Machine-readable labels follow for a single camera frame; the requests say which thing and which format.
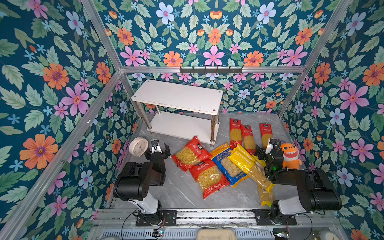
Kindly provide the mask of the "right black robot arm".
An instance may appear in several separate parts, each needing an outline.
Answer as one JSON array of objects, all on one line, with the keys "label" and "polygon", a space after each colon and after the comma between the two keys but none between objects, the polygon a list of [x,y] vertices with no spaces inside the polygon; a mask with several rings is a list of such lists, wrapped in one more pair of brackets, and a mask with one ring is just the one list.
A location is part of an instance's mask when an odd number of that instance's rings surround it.
[{"label": "right black robot arm", "polygon": [[275,185],[297,188],[297,195],[285,200],[274,200],[269,210],[254,210],[257,223],[295,225],[295,215],[326,211],[339,211],[342,208],[340,194],[322,170],[301,169],[299,149],[289,143],[275,141],[271,148],[256,148],[256,158],[266,163],[265,175]]}]

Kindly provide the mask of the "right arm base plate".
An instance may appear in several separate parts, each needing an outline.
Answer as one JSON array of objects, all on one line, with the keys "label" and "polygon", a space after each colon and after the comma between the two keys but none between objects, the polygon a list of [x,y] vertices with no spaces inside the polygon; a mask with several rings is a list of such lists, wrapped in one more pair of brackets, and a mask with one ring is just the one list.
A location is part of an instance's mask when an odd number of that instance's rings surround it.
[{"label": "right arm base plate", "polygon": [[270,210],[252,209],[255,214],[258,226],[296,226],[297,221],[293,215],[282,215],[279,212],[271,212]]}]

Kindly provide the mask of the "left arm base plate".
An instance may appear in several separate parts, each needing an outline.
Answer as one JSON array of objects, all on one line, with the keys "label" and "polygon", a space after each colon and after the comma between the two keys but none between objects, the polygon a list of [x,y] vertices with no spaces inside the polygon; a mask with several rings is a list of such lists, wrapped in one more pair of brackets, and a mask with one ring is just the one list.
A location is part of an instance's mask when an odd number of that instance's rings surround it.
[{"label": "left arm base plate", "polygon": [[177,220],[176,210],[161,210],[155,214],[139,214],[136,227],[174,227]]}]

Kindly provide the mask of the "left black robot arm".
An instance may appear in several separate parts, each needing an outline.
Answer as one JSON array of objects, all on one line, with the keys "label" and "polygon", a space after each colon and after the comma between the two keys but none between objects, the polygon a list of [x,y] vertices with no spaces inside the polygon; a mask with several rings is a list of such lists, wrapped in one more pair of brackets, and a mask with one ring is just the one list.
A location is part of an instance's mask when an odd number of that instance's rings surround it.
[{"label": "left black robot arm", "polygon": [[134,156],[145,156],[144,163],[127,162],[117,176],[113,188],[113,195],[122,201],[130,202],[145,215],[161,215],[162,207],[159,200],[149,192],[150,186],[161,187],[166,179],[167,159],[171,153],[167,144],[161,149],[159,141],[154,140],[130,146],[130,153]]}]

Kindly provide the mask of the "yellow spaghetti bag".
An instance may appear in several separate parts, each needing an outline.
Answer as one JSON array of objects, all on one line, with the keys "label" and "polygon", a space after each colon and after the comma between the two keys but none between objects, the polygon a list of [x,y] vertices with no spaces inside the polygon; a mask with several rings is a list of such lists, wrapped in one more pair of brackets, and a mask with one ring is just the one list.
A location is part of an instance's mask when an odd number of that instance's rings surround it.
[{"label": "yellow spaghetti bag", "polygon": [[271,193],[274,184],[265,176],[264,167],[241,145],[230,150],[228,159],[240,168],[247,176],[260,185],[265,191]]},{"label": "yellow spaghetti bag", "polygon": [[255,161],[260,163],[263,168],[266,166],[265,155],[261,155],[261,156],[253,155],[253,158],[255,159]]},{"label": "yellow spaghetti bag", "polygon": [[273,201],[275,200],[273,187],[274,187],[274,184],[271,184],[269,187],[269,190],[271,190],[271,192],[268,192],[268,191],[264,190],[261,185],[258,185],[258,191],[259,191],[259,196],[260,196],[260,201],[261,201],[262,207],[263,206],[271,207]]}]

